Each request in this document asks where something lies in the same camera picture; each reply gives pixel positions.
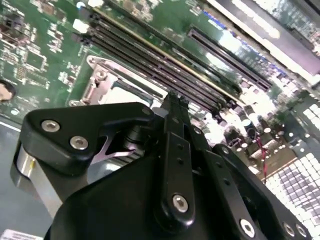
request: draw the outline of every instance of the sticker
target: sticker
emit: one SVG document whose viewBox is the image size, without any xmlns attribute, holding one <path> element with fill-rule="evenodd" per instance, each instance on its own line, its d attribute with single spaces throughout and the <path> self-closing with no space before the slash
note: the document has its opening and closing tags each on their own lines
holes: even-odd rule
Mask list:
<svg viewBox="0 0 320 240">
<path fill-rule="evenodd" d="M 43 240 L 43 238 L 7 229 L 1 235 L 0 240 Z"/>
</svg>

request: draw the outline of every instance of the silver screw head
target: silver screw head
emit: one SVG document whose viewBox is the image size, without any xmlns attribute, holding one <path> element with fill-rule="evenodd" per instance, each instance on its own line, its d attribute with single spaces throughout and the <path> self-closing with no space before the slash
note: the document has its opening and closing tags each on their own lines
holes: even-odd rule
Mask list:
<svg viewBox="0 0 320 240">
<path fill-rule="evenodd" d="M 185 213 L 188 211 L 188 202 L 187 200 L 181 195 L 174 195 L 172 198 L 173 206 L 180 212 Z"/>
<path fill-rule="evenodd" d="M 228 148 L 226 148 L 225 146 L 222 147 L 222 151 L 223 151 L 225 154 L 229 154 L 229 150 L 228 150 Z"/>
<path fill-rule="evenodd" d="M 256 234 L 255 229 L 248 220 L 241 219 L 240 226 L 241 226 L 242 230 L 244 231 L 244 233 L 247 234 L 250 238 L 253 239 L 255 237 L 255 234 Z"/>
<path fill-rule="evenodd" d="M 144 114 L 146 114 L 146 115 L 150 115 L 151 114 L 150 110 L 148 108 L 146 108 L 146 107 L 142 108 L 142 112 Z"/>
<path fill-rule="evenodd" d="M 201 130 L 197 127 L 194 127 L 194 131 L 197 133 L 197 134 L 201 134 Z"/>
<path fill-rule="evenodd" d="M 298 229 L 298 232 L 306 238 L 307 237 L 306 230 L 304 230 L 303 227 L 300 226 L 299 224 L 296 224 L 295 226 L 296 226 L 296 229 Z"/>
<path fill-rule="evenodd" d="M 283 227 L 284 227 L 284 230 L 291 236 L 291 237 L 294 237 L 295 236 L 295 231 L 292 229 L 292 227 L 284 222 L 283 223 Z"/>
<path fill-rule="evenodd" d="M 70 145 L 71 147 L 73 147 L 74 149 L 77 150 L 85 150 L 89 143 L 88 141 L 82 137 L 82 136 L 74 136 L 70 139 Z"/>
<path fill-rule="evenodd" d="M 101 69 L 96 72 L 96 76 L 98 77 L 98 79 L 105 79 L 107 76 L 107 72 Z"/>
<path fill-rule="evenodd" d="M 59 123 L 57 123 L 56 121 L 53 121 L 53 120 L 44 120 L 41 123 L 41 127 L 44 131 L 46 131 L 48 133 L 55 133 L 55 132 L 59 131 L 59 129 L 60 129 Z"/>
</svg>

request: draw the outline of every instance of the motherboard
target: motherboard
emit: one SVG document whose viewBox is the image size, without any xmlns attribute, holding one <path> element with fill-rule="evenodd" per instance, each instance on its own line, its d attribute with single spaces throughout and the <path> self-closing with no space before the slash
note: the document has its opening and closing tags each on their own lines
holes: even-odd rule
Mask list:
<svg viewBox="0 0 320 240">
<path fill-rule="evenodd" d="M 319 56 L 319 25 L 294 1 L 255 2 Z M 271 123 L 311 87 L 202 0 L 1 0 L 0 33 L 0 116 L 18 124 L 40 108 L 159 107 L 176 91 L 214 144 L 243 129 L 244 106 Z"/>
</svg>

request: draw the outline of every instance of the red wire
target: red wire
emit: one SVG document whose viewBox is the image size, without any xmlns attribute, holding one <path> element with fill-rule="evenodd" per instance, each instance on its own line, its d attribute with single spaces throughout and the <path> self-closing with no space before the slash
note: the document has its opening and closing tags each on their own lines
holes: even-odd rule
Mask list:
<svg viewBox="0 0 320 240">
<path fill-rule="evenodd" d="M 264 184 L 267 183 L 267 171 L 268 171 L 268 166 L 266 164 L 266 154 L 267 154 L 267 150 L 263 147 L 262 143 L 261 143 L 261 139 L 260 137 L 257 138 L 257 144 L 259 146 L 259 148 L 261 149 L 262 152 L 262 167 L 263 167 L 263 176 L 264 176 Z"/>
</svg>

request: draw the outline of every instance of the chip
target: chip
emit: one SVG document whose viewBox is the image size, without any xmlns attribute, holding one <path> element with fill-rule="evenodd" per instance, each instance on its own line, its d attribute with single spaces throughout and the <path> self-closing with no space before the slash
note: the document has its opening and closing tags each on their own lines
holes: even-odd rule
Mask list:
<svg viewBox="0 0 320 240">
<path fill-rule="evenodd" d="M 43 3 L 42 4 L 42 11 L 45 14 L 53 15 L 55 13 L 55 6 L 51 5 L 50 3 Z"/>
<path fill-rule="evenodd" d="M 36 69 L 41 69 L 44 62 L 44 58 L 31 51 L 27 53 L 26 63 Z"/>
</svg>

